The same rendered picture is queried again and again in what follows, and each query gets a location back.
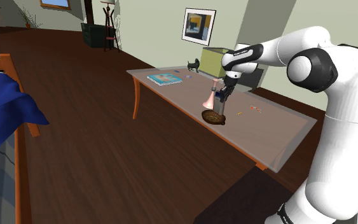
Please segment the dark grey cabinet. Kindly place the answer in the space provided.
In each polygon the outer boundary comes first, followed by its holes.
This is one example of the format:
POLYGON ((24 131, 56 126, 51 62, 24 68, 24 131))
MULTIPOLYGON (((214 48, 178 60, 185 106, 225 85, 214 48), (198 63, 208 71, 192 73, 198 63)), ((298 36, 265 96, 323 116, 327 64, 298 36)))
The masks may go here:
POLYGON ((236 84, 235 90, 240 92, 252 92, 258 87, 263 72, 263 69, 257 68, 251 74, 243 73, 236 84))

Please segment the pink vase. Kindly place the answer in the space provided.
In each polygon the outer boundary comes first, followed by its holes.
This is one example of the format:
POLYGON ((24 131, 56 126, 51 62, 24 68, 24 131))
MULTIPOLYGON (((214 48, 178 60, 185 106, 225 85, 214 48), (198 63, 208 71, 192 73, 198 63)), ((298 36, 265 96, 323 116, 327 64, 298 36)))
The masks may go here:
POLYGON ((214 96, 215 96, 215 92, 217 90, 217 84, 221 80, 217 79, 217 78, 214 78, 212 81, 213 81, 213 85, 211 87, 211 93, 209 95, 209 98, 202 104, 202 106, 207 108, 207 109, 213 109, 213 107, 214 107, 214 96))

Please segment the grey bottle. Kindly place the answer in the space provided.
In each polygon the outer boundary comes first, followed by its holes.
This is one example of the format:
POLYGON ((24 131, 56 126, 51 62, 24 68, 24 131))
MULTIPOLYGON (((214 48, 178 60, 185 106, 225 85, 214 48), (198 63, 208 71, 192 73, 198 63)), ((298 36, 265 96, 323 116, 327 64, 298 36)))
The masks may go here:
POLYGON ((222 100, 220 91, 215 91, 213 110, 219 115, 224 115, 225 101, 222 100))

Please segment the yellow-green box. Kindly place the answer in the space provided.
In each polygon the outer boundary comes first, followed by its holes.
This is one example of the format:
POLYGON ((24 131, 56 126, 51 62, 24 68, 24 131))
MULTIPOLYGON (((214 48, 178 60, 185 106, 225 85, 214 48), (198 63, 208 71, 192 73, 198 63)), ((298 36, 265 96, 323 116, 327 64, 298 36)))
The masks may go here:
POLYGON ((203 47, 199 70, 215 78, 224 78, 221 59, 227 51, 227 48, 203 47))

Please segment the brown woven basket bowl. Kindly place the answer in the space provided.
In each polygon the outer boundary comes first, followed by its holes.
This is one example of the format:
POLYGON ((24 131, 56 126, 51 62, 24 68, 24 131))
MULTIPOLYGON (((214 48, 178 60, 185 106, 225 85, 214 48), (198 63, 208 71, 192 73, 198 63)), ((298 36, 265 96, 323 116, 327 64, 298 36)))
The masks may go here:
POLYGON ((220 115, 211 109, 202 111, 202 118, 205 122, 212 125, 224 125, 226 120, 224 115, 220 115))

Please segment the black dog figure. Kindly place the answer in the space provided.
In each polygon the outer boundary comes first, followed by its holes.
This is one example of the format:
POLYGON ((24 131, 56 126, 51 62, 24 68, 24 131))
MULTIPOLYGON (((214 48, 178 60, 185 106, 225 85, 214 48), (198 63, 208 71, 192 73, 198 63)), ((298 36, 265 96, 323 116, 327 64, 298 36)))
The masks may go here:
POLYGON ((195 70, 198 73, 198 69, 200 67, 200 61, 195 59, 194 63, 188 62, 187 68, 189 71, 195 70))

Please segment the grey table with wooden legs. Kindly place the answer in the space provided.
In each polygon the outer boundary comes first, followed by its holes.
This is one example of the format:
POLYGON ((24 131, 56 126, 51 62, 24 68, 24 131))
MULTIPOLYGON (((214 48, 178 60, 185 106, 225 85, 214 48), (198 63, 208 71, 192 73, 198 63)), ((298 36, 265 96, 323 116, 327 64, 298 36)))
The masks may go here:
POLYGON ((140 86, 144 85, 246 154, 260 169, 279 172, 316 123, 314 118, 251 92, 234 91, 225 104, 225 124, 212 125, 201 116, 205 109, 202 104, 211 93, 211 77, 189 71, 184 66, 134 69, 129 74, 134 79, 136 107, 140 102, 140 86), (147 79, 149 75, 167 73, 182 79, 182 83, 160 87, 147 79), (258 107, 261 113, 249 106, 258 107))

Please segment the teal book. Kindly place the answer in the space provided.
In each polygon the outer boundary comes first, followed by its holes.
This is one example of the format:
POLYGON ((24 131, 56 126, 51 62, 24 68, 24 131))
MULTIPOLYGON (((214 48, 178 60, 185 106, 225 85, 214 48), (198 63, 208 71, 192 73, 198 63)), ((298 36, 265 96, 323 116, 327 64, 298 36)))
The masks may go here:
POLYGON ((151 80, 152 82, 156 83, 158 86, 167 86, 177 83, 182 83, 182 79, 176 77, 173 74, 153 74, 147 76, 147 79, 151 80))

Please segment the dark robot stand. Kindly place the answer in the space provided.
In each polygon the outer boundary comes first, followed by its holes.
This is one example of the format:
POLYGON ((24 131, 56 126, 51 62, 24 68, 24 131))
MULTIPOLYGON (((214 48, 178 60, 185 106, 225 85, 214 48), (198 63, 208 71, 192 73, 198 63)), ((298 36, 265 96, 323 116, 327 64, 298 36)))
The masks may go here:
POLYGON ((264 224, 292 192, 253 167, 202 211, 193 224, 264 224))

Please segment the dark wooden coat rack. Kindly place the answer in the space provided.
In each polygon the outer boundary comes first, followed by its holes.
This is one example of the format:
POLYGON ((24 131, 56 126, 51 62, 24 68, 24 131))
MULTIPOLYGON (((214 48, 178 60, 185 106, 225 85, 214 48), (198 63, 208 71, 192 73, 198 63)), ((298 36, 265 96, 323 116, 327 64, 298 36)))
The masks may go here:
POLYGON ((103 12, 105 14, 104 51, 106 52, 106 50, 112 50, 115 48, 118 52, 120 52, 116 28, 113 21, 114 9, 110 8, 111 5, 115 5, 115 0, 101 0, 101 3, 106 5, 106 7, 103 8, 103 12))

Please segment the potted plant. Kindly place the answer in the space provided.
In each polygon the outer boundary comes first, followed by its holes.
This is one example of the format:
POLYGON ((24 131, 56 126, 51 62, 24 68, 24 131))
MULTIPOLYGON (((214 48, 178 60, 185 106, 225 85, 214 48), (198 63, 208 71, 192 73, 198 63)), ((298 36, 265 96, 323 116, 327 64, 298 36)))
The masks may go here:
POLYGON ((18 14, 20 18, 25 22, 26 28, 30 29, 33 25, 36 29, 39 29, 42 26, 42 23, 38 23, 36 20, 36 15, 32 15, 25 8, 19 9, 18 14))

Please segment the wooden bed with blue blanket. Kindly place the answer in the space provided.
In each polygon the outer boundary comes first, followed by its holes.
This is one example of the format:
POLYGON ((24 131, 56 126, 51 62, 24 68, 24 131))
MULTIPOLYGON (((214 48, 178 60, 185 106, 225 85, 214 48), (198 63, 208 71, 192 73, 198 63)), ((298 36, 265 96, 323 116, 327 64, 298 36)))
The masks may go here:
POLYGON ((24 128, 37 137, 46 124, 10 54, 0 54, 0 224, 33 224, 24 128))

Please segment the framed wall picture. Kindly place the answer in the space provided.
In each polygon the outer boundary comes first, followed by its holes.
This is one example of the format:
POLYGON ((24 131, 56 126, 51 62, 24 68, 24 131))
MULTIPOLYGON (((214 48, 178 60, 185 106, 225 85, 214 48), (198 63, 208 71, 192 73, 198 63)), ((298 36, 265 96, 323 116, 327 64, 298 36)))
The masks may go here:
POLYGON ((216 10, 186 8, 182 40, 209 46, 216 10))

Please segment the window with wooden frame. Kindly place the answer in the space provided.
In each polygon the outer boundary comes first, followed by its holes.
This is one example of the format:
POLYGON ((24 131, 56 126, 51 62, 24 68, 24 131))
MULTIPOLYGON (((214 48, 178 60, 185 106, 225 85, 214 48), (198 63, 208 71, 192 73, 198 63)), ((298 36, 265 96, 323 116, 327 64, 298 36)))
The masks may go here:
POLYGON ((71 10, 69 0, 39 0, 40 5, 47 8, 57 8, 62 10, 71 10))

